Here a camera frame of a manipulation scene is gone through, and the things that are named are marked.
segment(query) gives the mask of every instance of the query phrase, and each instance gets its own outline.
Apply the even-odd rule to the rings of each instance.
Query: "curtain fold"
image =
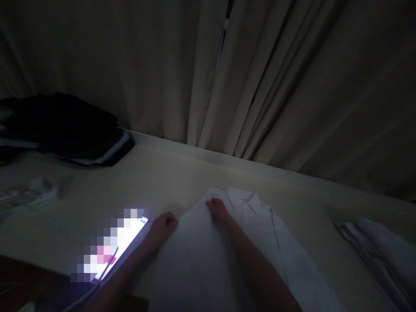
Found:
[[[0,97],[415,200],[416,3],[231,3],[3,2]]]

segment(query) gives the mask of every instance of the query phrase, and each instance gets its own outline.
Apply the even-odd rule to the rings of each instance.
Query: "pixelated area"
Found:
[[[71,274],[71,281],[89,283],[103,279],[148,221],[143,213],[143,209],[118,209],[120,218],[99,220],[101,233],[90,241],[96,245],[84,247],[86,253],[78,257],[77,273]]]

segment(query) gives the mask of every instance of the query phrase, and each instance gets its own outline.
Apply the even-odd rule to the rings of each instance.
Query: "shirt collar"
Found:
[[[227,188],[225,190],[234,209],[247,203],[251,209],[257,214],[261,207],[261,200],[259,196],[251,191],[240,190],[237,188]]]

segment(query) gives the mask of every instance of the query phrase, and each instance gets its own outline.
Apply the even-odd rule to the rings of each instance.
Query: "folded fabric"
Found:
[[[49,136],[61,139],[84,139],[117,126],[114,115],[70,94],[3,99],[0,105],[13,110],[2,121],[6,128],[48,132]]]
[[[75,163],[83,166],[100,165],[104,167],[111,167],[114,166],[117,162],[119,162],[120,159],[122,159],[134,147],[134,145],[134,139],[127,131],[125,131],[124,135],[120,138],[120,140],[116,144],[114,144],[102,157],[99,157],[97,159],[90,160],[68,159],[62,157],[57,158],[66,162]]]
[[[395,311],[416,310],[416,247],[385,226],[334,223]]]
[[[149,311],[253,311],[230,242],[212,222],[205,201],[221,199],[260,252],[270,261],[303,311],[345,311],[311,258],[273,209],[257,194],[235,188],[209,189],[180,220],[159,250]]]
[[[113,166],[134,146],[116,117],[70,94],[0,101],[2,145],[33,149],[83,166]]]

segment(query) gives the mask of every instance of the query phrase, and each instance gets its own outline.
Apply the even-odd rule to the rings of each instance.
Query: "folded clothes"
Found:
[[[385,226],[334,223],[395,311],[416,310],[416,247]]]
[[[83,166],[113,166],[134,146],[116,117],[69,94],[6,99],[1,145],[37,150]]]

